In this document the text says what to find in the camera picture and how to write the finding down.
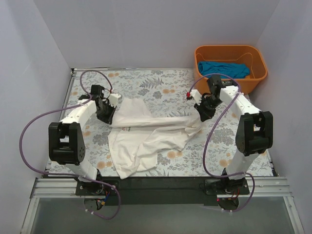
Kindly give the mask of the white t shirt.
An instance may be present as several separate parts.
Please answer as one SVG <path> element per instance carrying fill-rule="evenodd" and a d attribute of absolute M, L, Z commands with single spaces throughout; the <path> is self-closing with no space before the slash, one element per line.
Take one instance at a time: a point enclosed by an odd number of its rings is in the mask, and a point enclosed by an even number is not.
<path fill-rule="evenodd" d="M 157 167 L 163 150 L 183 150 L 203 126 L 199 114 L 154 117 L 139 98 L 125 98 L 113 116 L 108 146 L 121 179 Z"/>

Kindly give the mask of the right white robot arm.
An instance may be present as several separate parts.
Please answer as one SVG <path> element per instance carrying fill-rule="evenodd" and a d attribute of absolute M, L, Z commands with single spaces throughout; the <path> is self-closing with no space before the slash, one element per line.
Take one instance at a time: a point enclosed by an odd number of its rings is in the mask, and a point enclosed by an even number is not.
<path fill-rule="evenodd" d="M 263 112 L 250 103 L 241 92 L 239 83 L 233 78 L 223 81 L 222 74 L 212 73 L 205 76 L 209 93 L 201 94 L 190 88 L 187 99 L 195 100 L 195 109 L 200 120 L 211 119 L 218 105 L 227 105 L 224 112 L 231 110 L 239 123 L 235 136 L 236 152 L 231 163 L 221 175 L 212 175 L 205 181 L 208 194 L 248 194 L 246 173 L 253 161 L 273 145 L 273 116 Z"/>

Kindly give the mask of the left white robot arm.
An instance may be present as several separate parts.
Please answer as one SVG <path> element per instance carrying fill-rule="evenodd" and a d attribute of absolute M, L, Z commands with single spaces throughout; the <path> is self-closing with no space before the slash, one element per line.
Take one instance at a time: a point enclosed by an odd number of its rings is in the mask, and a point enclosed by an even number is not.
<path fill-rule="evenodd" d="M 85 158 L 82 128 L 94 114 L 100 121 L 112 124 L 121 95 L 110 92 L 105 97 L 104 90 L 101 85 L 92 85 L 91 93 L 80 96 L 78 106 L 67 117 L 48 127 L 50 160 L 69 168 L 82 183 L 82 188 L 93 195 L 101 194 L 105 186 L 99 180 L 99 170 Z"/>

